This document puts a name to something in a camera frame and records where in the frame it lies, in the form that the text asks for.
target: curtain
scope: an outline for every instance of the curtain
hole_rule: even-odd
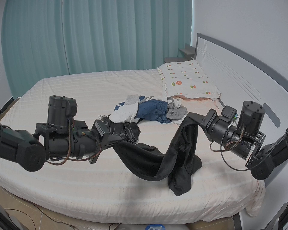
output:
[[[46,77],[152,69],[190,43],[192,0],[7,0],[2,50],[13,96]]]
[[[69,74],[59,0],[6,1],[3,62],[14,98],[43,78]]]

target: black garment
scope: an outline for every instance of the black garment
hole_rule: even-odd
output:
[[[109,120],[109,116],[102,116],[101,120],[108,128],[111,135],[121,137],[123,141],[127,141],[135,145],[140,135],[140,129],[135,122],[114,123]]]
[[[191,189],[191,175],[202,167],[195,155],[198,124],[186,116],[166,154],[145,144],[133,145],[126,141],[114,144],[114,150],[136,176],[147,181],[160,181],[168,176],[169,188],[180,196]]]

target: white headboard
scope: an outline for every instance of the white headboard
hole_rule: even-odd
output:
[[[195,58],[222,92],[223,104],[236,108],[239,113],[243,101],[264,105],[266,115],[260,130],[267,136],[263,145],[282,136],[288,128],[288,80],[269,67],[269,63],[217,39],[198,33],[196,46]],[[264,228],[288,201],[287,162],[265,180],[266,196],[259,215],[251,218],[245,211],[240,213],[243,230],[254,229],[253,226]]]

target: mattress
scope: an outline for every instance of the mattress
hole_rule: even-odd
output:
[[[109,115],[129,94],[161,96],[158,71],[98,72],[43,79],[18,100],[1,123],[34,133],[36,123],[47,122],[49,96],[65,95],[76,99],[75,120],[84,120],[91,128],[99,115]],[[222,109],[218,100],[181,100],[189,112],[202,115],[210,108],[218,114]],[[140,143],[165,153],[178,125],[142,121],[139,128]],[[167,179],[152,182],[132,174],[112,148],[103,151],[96,164],[46,163],[34,173],[0,159],[0,186],[47,209],[94,222],[181,224],[232,216],[244,208],[251,216],[257,215],[265,194],[264,181],[254,179],[249,171],[227,167],[209,144],[199,128],[196,155],[203,167],[192,175],[191,190],[179,197],[168,188]],[[224,157],[232,166],[244,168],[244,160],[233,153],[225,152]]]

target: pillowcase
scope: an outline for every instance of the pillowcase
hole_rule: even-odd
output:
[[[220,90],[204,74],[196,60],[164,63],[157,68],[163,82],[163,97],[219,98]]]

